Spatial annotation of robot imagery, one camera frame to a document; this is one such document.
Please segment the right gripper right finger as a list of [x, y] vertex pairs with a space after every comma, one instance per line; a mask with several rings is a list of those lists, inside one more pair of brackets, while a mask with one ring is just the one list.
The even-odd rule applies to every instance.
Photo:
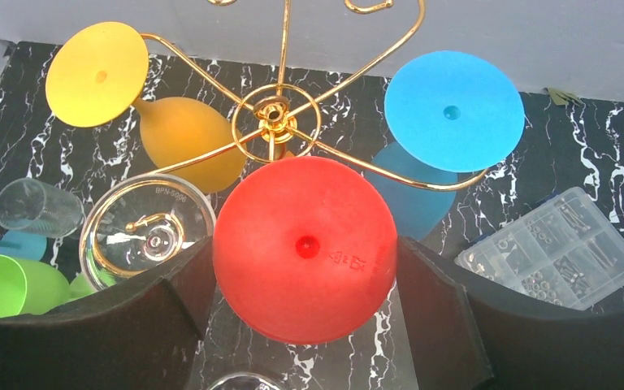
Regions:
[[396, 283], [421, 389], [624, 389], [624, 310], [537, 300], [407, 237]]

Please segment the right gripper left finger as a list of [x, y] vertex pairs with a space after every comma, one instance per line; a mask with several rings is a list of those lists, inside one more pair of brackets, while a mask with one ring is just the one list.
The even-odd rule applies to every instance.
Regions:
[[47, 314], [0, 319], [0, 389], [184, 389], [215, 287], [206, 238]]

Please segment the green wine glass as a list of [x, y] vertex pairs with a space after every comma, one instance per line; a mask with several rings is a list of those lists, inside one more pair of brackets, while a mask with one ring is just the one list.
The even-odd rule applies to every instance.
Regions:
[[0, 254], [0, 319], [20, 314], [45, 314], [95, 293], [83, 274], [69, 282], [45, 262]]

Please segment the teal blue wine glass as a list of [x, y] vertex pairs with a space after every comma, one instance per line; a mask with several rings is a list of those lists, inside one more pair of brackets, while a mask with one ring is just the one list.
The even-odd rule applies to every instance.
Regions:
[[40, 261], [46, 251], [47, 239], [32, 233], [7, 231], [0, 238], [0, 254]]

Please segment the clear patterned wine glass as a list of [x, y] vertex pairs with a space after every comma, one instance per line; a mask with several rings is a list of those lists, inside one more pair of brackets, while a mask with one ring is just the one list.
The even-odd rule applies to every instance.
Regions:
[[0, 226], [9, 231], [58, 239], [79, 231], [85, 217], [75, 194], [33, 178], [14, 180], [0, 192]]

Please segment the red wine glass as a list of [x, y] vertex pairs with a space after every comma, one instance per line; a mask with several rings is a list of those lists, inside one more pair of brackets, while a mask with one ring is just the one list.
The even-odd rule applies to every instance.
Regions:
[[256, 332], [314, 345], [350, 335], [380, 308], [397, 229], [375, 188], [329, 158], [286, 158], [239, 183], [213, 235], [227, 303]]

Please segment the yellow orange wine glass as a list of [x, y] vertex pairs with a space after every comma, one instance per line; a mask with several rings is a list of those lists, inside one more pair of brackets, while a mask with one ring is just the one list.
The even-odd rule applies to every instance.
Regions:
[[46, 100], [58, 119], [77, 128], [100, 126], [134, 108], [142, 146], [158, 168], [232, 142], [231, 124], [203, 102], [143, 99], [148, 70], [148, 49], [138, 31], [116, 21], [93, 24], [55, 55], [45, 81]]

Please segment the clear wine glass front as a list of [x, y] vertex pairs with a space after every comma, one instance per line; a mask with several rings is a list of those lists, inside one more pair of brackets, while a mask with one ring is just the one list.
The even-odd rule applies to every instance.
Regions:
[[251, 371], [236, 371], [215, 380], [207, 390], [286, 390], [277, 379]]

